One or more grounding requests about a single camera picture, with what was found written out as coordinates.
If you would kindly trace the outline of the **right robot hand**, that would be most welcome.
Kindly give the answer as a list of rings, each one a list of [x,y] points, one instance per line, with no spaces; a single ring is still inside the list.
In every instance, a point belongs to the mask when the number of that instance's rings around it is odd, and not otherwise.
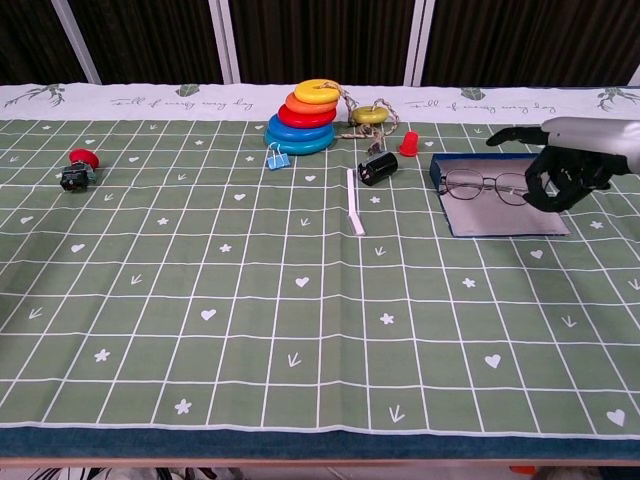
[[[562,212],[594,190],[610,188],[612,176],[639,172],[637,120],[557,117],[538,127],[507,127],[486,140],[540,145],[525,172],[525,201],[543,212]]]

